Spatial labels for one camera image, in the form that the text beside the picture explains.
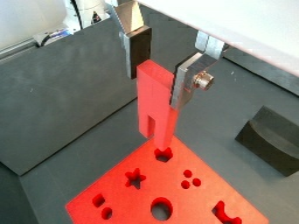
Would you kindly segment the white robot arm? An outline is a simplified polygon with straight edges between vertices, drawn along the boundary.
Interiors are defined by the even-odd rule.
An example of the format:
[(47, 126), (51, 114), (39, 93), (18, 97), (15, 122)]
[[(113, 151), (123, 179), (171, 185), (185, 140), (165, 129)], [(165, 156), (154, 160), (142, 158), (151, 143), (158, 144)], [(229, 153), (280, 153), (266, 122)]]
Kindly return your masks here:
[[(137, 66), (151, 57), (153, 29), (146, 25), (137, 0), (65, 0), (66, 25), (78, 31), (107, 18), (117, 21), (119, 37), (126, 49), (126, 70), (137, 78)], [(196, 88), (208, 90), (214, 82), (209, 68), (221, 59), (226, 49), (224, 41), (198, 31), (196, 47), (200, 49), (177, 67), (170, 105), (181, 109), (193, 98)]]

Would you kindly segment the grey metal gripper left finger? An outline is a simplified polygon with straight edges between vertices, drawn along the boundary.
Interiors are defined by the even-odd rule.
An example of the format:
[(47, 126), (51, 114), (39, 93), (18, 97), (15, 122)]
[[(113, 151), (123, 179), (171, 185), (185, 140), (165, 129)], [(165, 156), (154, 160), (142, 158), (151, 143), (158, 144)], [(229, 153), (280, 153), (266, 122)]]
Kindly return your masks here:
[(137, 67), (151, 58), (153, 28), (145, 23), (137, 0), (119, 6), (111, 5), (110, 11), (126, 50), (126, 73), (133, 80), (137, 78)]

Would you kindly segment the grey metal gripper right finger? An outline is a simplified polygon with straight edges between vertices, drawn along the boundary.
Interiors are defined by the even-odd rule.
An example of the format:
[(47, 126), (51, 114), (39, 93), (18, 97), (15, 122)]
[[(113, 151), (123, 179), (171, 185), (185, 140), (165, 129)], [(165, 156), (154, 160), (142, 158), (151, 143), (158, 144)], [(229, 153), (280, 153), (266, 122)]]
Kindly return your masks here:
[(197, 88), (210, 89), (214, 77), (209, 69), (220, 61), (229, 45), (204, 31), (198, 31), (196, 47), (198, 52), (177, 66), (170, 100), (174, 109), (181, 109), (186, 105)]

